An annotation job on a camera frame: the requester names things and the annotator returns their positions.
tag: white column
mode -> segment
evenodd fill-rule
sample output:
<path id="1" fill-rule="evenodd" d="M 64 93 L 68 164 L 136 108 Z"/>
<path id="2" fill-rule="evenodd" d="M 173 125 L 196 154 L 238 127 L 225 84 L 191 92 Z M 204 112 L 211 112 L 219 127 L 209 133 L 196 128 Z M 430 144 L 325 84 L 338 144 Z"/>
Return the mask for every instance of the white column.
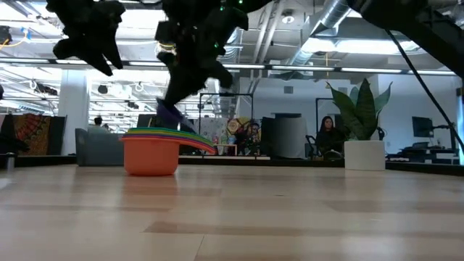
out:
<path id="1" fill-rule="evenodd" d="M 62 155 L 75 153 L 75 129 L 88 127 L 90 85 L 85 70 L 63 70 L 58 115 L 67 117 Z"/>
<path id="2" fill-rule="evenodd" d="M 250 84 L 249 78 L 240 78 L 239 93 L 246 94 Z M 235 108 L 235 117 L 252 117 L 252 100 L 248 96 L 237 96 L 237 104 Z"/>

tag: person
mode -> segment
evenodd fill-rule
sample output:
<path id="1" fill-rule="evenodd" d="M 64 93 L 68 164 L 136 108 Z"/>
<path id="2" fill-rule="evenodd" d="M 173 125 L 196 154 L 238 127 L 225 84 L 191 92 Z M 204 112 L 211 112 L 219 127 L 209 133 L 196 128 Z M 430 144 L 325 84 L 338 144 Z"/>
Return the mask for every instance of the person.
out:
<path id="1" fill-rule="evenodd" d="M 96 117 L 94 119 L 95 125 L 90 125 L 88 127 L 88 132 L 89 133 L 109 133 L 109 131 L 105 127 L 102 127 L 102 122 L 103 122 L 102 117 L 100 116 Z"/>
<path id="2" fill-rule="evenodd" d="M 325 116 L 322 119 L 318 135 L 316 136 L 316 145 L 320 153 L 324 155 L 331 150 L 342 153 L 345 140 L 345 135 L 334 127 L 332 118 Z"/>
<path id="3" fill-rule="evenodd" d="M 103 128 L 107 129 L 107 131 L 110 132 L 108 123 L 103 124 Z"/>

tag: metal frame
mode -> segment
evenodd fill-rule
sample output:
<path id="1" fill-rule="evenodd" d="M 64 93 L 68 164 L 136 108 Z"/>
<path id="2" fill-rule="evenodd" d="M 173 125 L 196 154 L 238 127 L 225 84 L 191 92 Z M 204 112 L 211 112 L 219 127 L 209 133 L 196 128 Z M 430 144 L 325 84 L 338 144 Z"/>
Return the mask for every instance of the metal frame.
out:
<path id="1" fill-rule="evenodd" d="M 84 61 L 76 59 L 35 59 L 0 57 L 0 64 L 20 65 L 26 67 L 57 67 L 69 70 L 91 69 Z M 167 70 L 166 65 L 158 61 L 123 61 L 126 70 Z M 224 64 L 229 70 L 285 70 L 299 72 L 332 72 L 332 73 L 377 73 L 390 75 L 414 75 L 412 70 L 357 68 L 337 66 L 296 66 L 296 65 L 264 65 L 264 64 Z M 419 70 L 420 75 L 456 76 L 449 70 Z"/>

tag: cable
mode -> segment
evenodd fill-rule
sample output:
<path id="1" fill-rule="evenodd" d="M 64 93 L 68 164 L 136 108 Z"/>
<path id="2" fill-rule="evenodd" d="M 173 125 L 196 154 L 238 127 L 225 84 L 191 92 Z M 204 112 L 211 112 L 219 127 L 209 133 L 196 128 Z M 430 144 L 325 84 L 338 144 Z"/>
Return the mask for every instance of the cable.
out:
<path id="1" fill-rule="evenodd" d="M 28 33 L 26 32 L 26 33 L 24 33 L 24 37 L 21 39 L 21 41 L 15 43 L 15 44 L 12 44 L 12 45 L 7 45 L 8 41 L 9 41 L 9 40 L 7 39 L 7 40 L 5 40 L 5 42 L 4 42 L 2 45 L 0 45 L 0 50 L 2 50 L 2 49 L 5 48 L 5 47 L 16 47 L 16 46 L 19 46 L 20 44 L 24 43 L 24 41 L 25 41 L 27 38 L 28 38 Z"/>
<path id="2" fill-rule="evenodd" d="M 1 50 L 2 48 L 4 48 L 4 47 L 7 45 L 8 41 L 9 41 L 9 40 L 7 39 L 7 40 L 5 40 L 5 42 L 3 42 L 3 43 L 0 45 L 0 50 Z"/>
<path id="3" fill-rule="evenodd" d="M 398 47 L 399 52 L 401 53 L 401 56 L 405 59 L 407 65 L 409 68 L 412 70 L 414 73 L 415 77 L 418 79 L 419 83 L 422 85 L 422 88 L 424 91 L 426 91 L 428 97 L 430 100 L 434 103 L 435 107 L 438 109 L 440 114 L 443 116 L 444 120 L 447 122 L 449 129 L 451 130 L 452 134 L 456 137 L 457 142 L 459 142 L 459 145 L 461 146 L 461 149 L 464 151 L 464 143 L 461 137 L 459 137 L 459 134 L 457 133 L 456 129 L 453 127 L 453 123 L 451 120 L 448 118 L 448 115 L 446 112 L 444 112 L 442 106 L 438 103 L 438 101 L 435 99 L 434 95 L 430 92 L 428 89 L 426 83 L 423 81 L 422 77 L 419 75 L 419 72 L 415 69 L 413 63 L 407 56 L 405 50 L 401 47 L 401 44 L 399 44 L 399 41 L 394 37 L 393 33 L 390 30 L 385 30 L 386 33 L 390 36 L 390 38 L 393 40 L 394 44 Z"/>

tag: wooden floor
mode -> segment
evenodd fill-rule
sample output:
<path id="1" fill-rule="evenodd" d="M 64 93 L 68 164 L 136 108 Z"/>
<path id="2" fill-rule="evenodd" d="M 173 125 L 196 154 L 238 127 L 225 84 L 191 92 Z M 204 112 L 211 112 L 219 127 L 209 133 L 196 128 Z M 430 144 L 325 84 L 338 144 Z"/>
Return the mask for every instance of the wooden floor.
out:
<path id="1" fill-rule="evenodd" d="M 297 167 L 0 174 L 1 261 L 464 260 L 464 180 Z"/>

